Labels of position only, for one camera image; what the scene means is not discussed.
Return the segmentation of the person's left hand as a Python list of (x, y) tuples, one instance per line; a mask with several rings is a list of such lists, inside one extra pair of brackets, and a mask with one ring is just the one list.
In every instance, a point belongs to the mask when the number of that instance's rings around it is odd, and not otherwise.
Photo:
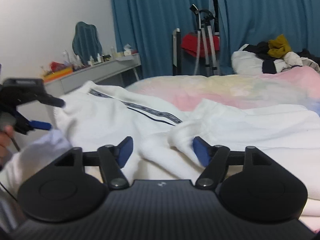
[(4, 158), (8, 154), (8, 147), (14, 137), (14, 128), (12, 126), (5, 126), (0, 133), (0, 157)]

